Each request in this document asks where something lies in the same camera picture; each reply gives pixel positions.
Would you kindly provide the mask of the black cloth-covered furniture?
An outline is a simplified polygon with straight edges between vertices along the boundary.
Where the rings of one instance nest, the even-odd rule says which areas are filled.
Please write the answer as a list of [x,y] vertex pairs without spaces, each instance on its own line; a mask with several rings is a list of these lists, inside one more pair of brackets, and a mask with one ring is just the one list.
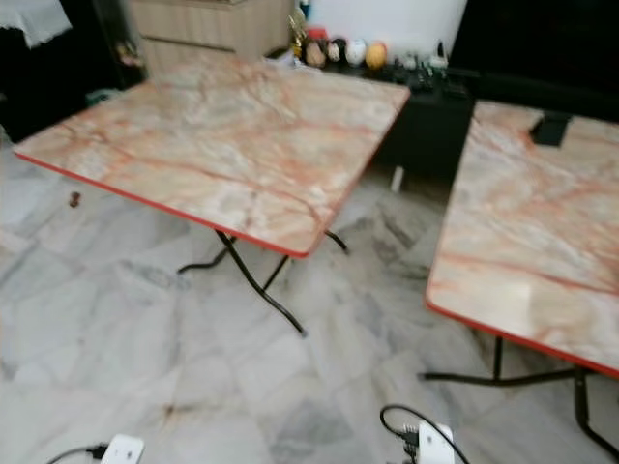
[[74,27],[49,43],[27,48],[21,31],[0,27],[1,124],[10,141],[66,119],[84,107],[81,74],[90,66],[81,28],[88,25],[88,0],[59,0]]

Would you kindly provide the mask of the white lace cloth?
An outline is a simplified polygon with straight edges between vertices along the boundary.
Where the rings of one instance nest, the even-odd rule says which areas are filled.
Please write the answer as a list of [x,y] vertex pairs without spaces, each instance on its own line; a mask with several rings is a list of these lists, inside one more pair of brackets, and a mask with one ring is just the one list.
[[0,27],[21,31],[26,47],[35,48],[74,26],[59,0],[0,0]]

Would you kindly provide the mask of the glass display cabinet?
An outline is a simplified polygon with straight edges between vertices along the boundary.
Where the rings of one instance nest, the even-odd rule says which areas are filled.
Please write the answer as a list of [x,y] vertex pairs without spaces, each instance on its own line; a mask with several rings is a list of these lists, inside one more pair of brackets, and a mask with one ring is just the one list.
[[127,90],[145,79],[140,41],[130,26],[128,0],[88,0],[102,39],[109,87]]

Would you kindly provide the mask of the light wooden drawer cabinet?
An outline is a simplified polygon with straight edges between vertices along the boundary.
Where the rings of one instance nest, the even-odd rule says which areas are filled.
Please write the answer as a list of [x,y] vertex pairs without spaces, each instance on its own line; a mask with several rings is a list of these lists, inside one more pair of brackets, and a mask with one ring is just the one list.
[[293,0],[127,0],[147,75],[194,56],[261,59],[290,44]]

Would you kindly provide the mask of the gold trophy cup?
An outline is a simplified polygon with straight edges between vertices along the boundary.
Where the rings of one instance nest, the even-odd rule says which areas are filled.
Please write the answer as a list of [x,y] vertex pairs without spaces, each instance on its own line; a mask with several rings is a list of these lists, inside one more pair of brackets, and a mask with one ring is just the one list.
[[307,40],[307,16],[312,0],[292,0],[292,10],[288,15],[290,25],[290,52],[297,61],[304,61]]

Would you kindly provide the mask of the red-lidded clear jar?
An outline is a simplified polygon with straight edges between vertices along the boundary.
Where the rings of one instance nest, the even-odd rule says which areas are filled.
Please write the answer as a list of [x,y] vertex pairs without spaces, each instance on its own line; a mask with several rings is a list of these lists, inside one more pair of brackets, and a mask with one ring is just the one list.
[[310,27],[307,28],[302,47],[302,62],[314,68],[326,67],[328,63],[326,45],[329,44],[329,35],[326,28]]

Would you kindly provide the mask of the white egg-shaped figurine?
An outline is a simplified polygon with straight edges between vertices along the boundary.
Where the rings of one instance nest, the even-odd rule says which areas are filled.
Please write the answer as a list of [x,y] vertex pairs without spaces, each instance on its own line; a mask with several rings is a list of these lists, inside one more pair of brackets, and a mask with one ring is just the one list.
[[367,62],[368,44],[364,40],[350,40],[344,49],[345,61],[352,67],[363,67]]

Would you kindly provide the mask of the yellow orange egg-shaped figurine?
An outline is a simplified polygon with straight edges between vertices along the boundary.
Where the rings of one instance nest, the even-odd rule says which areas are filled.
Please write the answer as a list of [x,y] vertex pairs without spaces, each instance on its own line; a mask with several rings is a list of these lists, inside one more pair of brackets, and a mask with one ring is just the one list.
[[388,45],[381,41],[372,41],[368,43],[366,54],[364,54],[364,62],[368,70],[379,71],[386,66],[388,62]]

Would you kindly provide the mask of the white pen cup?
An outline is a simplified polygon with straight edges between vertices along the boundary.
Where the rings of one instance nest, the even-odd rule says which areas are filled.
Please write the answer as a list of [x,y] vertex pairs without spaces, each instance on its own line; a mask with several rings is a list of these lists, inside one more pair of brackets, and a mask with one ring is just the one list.
[[427,66],[437,71],[445,71],[450,66],[444,43],[438,43],[436,50],[427,58]]

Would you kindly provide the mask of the black box-shaped object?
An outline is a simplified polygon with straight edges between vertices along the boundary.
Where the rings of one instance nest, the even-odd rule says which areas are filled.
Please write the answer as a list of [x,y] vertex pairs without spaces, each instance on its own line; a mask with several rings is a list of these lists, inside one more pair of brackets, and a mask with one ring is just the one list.
[[560,147],[573,118],[571,112],[544,111],[529,130],[531,141],[539,146]]

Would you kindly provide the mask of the black folding table leg frame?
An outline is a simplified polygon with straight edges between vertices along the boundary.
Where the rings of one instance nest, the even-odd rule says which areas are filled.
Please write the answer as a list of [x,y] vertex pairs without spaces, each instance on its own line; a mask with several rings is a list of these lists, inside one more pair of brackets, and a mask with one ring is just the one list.
[[180,267],[180,269],[176,271],[176,274],[182,275],[187,271],[212,269],[212,267],[216,267],[221,264],[221,261],[222,259],[224,259],[225,256],[228,256],[231,260],[233,260],[234,264],[238,266],[238,269],[242,271],[242,275],[247,280],[247,283],[251,285],[252,290],[256,292],[256,295],[260,296],[262,300],[265,300],[270,306],[273,306],[275,310],[278,310],[279,313],[281,313],[283,317],[292,324],[292,327],[296,329],[300,337],[306,337],[307,331],[304,326],[302,326],[300,321],[298,321],[295,315],[293,315],[290,310],[284,308],[284,305],[276,301],[275,298],[271,296],[269,292],[267,292],[271,284],[274,283],[276,277],[278,277],[278,275],[281,273],[284,265],[286,265],[287,262],[290,261],[290,256],[284,255],[279,261],[278,265],[276,265],[273,272],[270,273],[269,277],[266,278],[266,281],[262,284],[259,284],[259,282],[257,282],[256,279],[253,278],[251,270],[249,270],[248,266],[245,265],[242,256],[240,256],[239,252],[236,251],[236,236],[229,236],[228,234],[222,233],[222,231],[218,230],[214,231],[214,233],[216,233],[218,239],[221,239],[221,251],[218,252],[217,255],[214,256],[213,259],[209,262],[191,262],[190,264],[183,265],[182,267]]
[[572,406],[574,406],[574,419],[576,427],[584,437],[592,441],[594,445],[606,452],[611,459],[619,464],[619,447],[612,445],[601,433],[598,433],[591,424],[591,405],[589,405],[588,377],[601,375],[597,368],[572,362],[571,367],[560,370],[541,372],[541,374],[529,374],[518,377],[504,377],[501,375],[504,359],[504,337],[495,336],[494,349],[492,349],[492,362],[490,375],[487,377],[447,374],[447,372],[422,372],[417,375],[424,383],[457,383],[463,385],[482,386],[482,388],[526,388],[526,386],[544,383],[557,383],[557,381],[570,380],[572,383]]

